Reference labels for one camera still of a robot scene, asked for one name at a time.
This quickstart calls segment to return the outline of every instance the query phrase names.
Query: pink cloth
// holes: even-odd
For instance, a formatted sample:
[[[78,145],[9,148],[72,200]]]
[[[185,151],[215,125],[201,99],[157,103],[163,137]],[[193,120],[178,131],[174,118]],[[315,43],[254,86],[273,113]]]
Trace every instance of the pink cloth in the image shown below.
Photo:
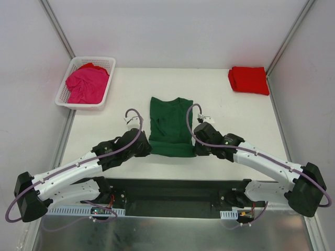
[[[104,97],[109,75],[105,70],[82,68],[65,81],[71,92],[68,103],[99,104]]]

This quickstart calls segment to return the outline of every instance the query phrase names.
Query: green shirt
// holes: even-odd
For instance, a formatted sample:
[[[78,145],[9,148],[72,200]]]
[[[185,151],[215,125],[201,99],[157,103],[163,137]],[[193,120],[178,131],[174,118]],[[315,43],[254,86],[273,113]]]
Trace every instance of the green shirt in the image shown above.
[[[173,101],[151,98],[149,143],[152,146],[152,154],[195,157],[192,136],[186,125],[186,112],[192,104],[192,100],[184,98]],[[189,114],[188,121],[192,128],[192,111]]]

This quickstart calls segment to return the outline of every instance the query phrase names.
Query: white cable tray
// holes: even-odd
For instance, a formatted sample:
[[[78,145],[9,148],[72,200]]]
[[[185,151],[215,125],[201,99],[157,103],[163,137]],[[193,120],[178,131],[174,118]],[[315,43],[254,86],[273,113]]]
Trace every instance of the white cable tray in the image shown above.
[[[60,206],[48,210],[47,215],[63,215],[63,216],[102,216],[106,217],[111,214],[109,211],[104,210],[103,214],[92,214],[91,206]],[[126,216],[125,209],[112,208],[112,210],[117,214],[118,217]]]
[[[220,217],[222,220],[237,220],[239,215],[236,209],[231,211],[220,211]]]

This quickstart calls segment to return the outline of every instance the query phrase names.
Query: red cloth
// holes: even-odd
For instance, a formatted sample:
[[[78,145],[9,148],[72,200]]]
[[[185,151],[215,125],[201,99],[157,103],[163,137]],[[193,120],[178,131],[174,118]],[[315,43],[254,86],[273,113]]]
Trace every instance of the red cloth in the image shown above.
[[[106,69],[85,64],[65,81],[71,92],[68,103],[99,104],[104,97],[109,75]]]
[[[263,67],[233,67],[228,73],[231,88],[240,93],[269,95]]]
[[[84,64],[84,65],[81,66],[78,70],[83,69],[83,68],[94,68],[94,69],[97,69],[97,70],[103,70],[103,71],[105,71],[106,74],[109,76],[109,74],[108,74],[108,72],[107,72],[107,70],[106,70],[105,68],[102,68],[102,67],[100,67],[100,66],[98,66],[98,65],[94,65],[94,64],[92,64],[92,63]]]

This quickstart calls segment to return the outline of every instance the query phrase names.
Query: metal floor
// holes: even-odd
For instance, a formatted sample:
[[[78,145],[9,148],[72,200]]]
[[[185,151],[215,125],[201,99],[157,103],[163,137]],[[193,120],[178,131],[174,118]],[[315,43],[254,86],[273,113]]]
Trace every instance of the metal floor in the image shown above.
[[[56,229],[76,219],[49,215],[44,225]],[[223,224],[232,227],[236,221],[119,217],[110,223],[93,223],[83,219],[55,233],[39,229],[33,250],[312,250],[303,217],[292,211],[267,210],[251,227],[236,230],[227,230]]]

